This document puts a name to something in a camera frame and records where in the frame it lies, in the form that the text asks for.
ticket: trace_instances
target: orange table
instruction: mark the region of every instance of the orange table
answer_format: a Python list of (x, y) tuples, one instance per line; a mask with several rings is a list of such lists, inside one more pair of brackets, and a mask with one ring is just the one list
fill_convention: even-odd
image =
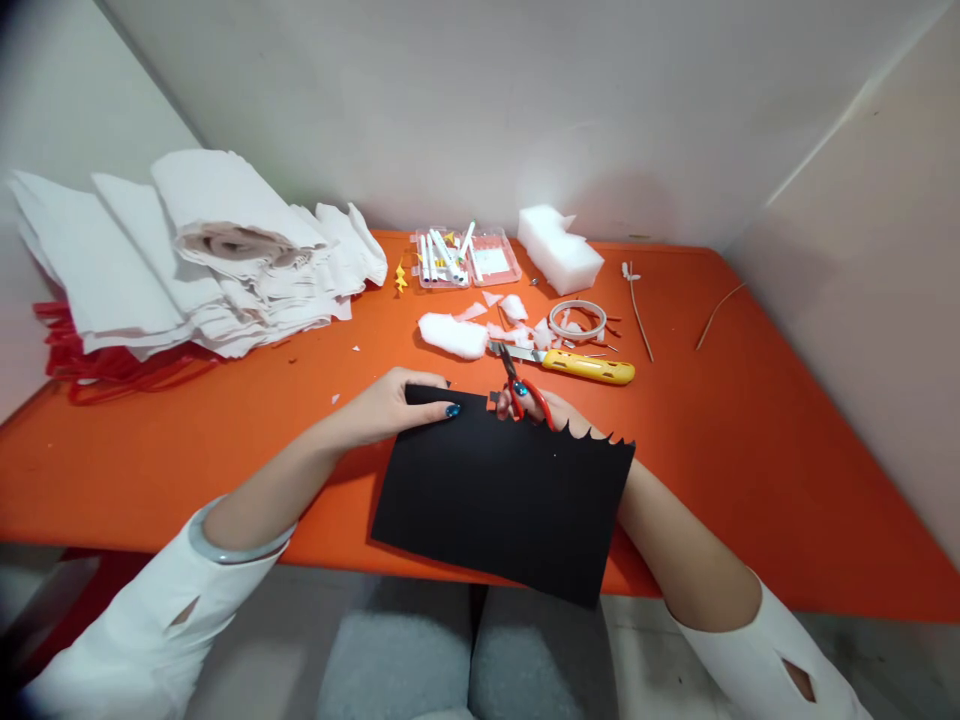
[[(377, 233), (395, 268), (404, 233)], [(960, 621), (960, 575), (747, 289), (703, 249), (597, 245), (606, 264), (582, 294), (623, 316), (620, 350), (637, 376), (609, 387), (526, 367), (540, 387), (600, 427), (636, 439), (638, 457), (795, 610)], [(531, 323), (557, 302), (517, 246)], [(647, 359), (620, 273), (634, 261)], [(154, 552), (193, 513), (230, 491), (297, 433), (394, 365), (441, 373), (486, 394), (500, 361), (461, 361), (425, 345), (425, 312), (460, 312), (480, 290), (427, 293), (392, 276), (354, 305), (354, 320), (256, 350), (183, 387), (75, 408), (48, 388), (0, 431), (0, 540)], [(496, 321), (496, 314), (479, 318)], [(359, 352), (351, 348), (360, 347)], [(447, 580), (490, 580), (368, 542), (391, 443), (345, 458), (304, 517), (289, 563)], [(610, 551), (604, 592), (655, 596), (626, 537)]]

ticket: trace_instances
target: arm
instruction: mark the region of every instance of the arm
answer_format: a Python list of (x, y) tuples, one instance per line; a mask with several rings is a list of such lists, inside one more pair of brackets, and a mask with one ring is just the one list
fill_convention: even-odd
[[(543, 395), (554, 421), (569, 421), (575, 437), (608, 436), (562, 398)], [(521, 402), (541, 416), (529, 396)], [(509, 398), (502, 396), (498, 416), (510, 411)], [(762, 718), (774, 716), (771, 707), (787, 718), (868, 717), (793, 614), (636, 459), (619, 520), (681, 632), (741, 709)]]
[[(205, 517), (195, 515), (27, 687), (42, 715), (182, 717), (213, 641), (277, 561), (286, 548), (277, 538), (295, 525), (343, 454), (448, 417), (451, 403), (408, 406), (408, 383), (447, 387), (438, 375), (391, 370)], [(217, 554), (232, 559), (218, 562)]]

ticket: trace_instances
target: black cardstock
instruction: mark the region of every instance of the black cardstock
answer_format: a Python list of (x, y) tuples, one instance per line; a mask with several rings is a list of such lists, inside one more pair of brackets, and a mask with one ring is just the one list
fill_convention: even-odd
[(482, 395), (406, 397), (461, 410), (397, 437), (371, 537), (595, 607), (635, 445), (497, 420)]

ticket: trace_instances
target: torn sleeve hole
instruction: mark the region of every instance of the torn sleeve hole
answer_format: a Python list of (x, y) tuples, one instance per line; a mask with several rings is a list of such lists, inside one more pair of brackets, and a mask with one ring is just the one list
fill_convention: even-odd
[(170, 623), (170, 627), (174, 627), (175, 625), (183, 625), (183, 623), (185, 623), (190, 618), (190, 615), (191, 613), (193, 613), (194, 608), (197, 607), (197, 602), (199, 600), (200, 600), (200, 596), (198, 595), (193, 599), (193, 602), (191, 602), (183, 610), (180, 611), (180, 614), (173, 619), (172, 623)]
[(790, 676), (790, 679), (793, 680), (793, 684), (797, 686), (797, 690), (800, 691), (804, 699), (806, 699), (807, 702), (815, 703), (817, 698), (813, 694), (813, 683), (810, 681), (810, 675), (789, 660), (784, 660), (783, 666), (787, 669), (787, 674)]

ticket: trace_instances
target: hand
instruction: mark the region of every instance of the hand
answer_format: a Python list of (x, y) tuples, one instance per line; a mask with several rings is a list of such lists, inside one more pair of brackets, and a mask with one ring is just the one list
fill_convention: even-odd
[[(550, 405), (550, 415), (553, 417), (553, 426), (555, 428), (560, 430), (569, 422), (570, 434), (575, 438), (582, 438), (589, 432), (592, 438), (596, 438), (597, 440), (606, 439), (607, 433), (598, 430), (596, 425), (587, 420), (580, 414), (579, 410), (562, 397), (545, 390), (541, 390), (540, 394), (543, 395), (543, 399)], [(520, 404), (523, 405), (524, 411), (529, 413), (535, 422), (541, 422), (543, 420), (543, 411), (534, 401), (533, 395), (529, 392), (521, 393), (519, 391), (517, 395), (520, 396)], [(497, 418), (505, 420), (508, 417), (514, 416), (515, 413), (510, 393), (500, 393), (500, 399), (497, 401)]]
[(401, 430), (456, 417), (460, 406), (451, 402), (407, 405), (407, 385), (447, 389), (447, 381), (433, 373), (393, 368), (322, 424), (341, 450), (386, 440)]

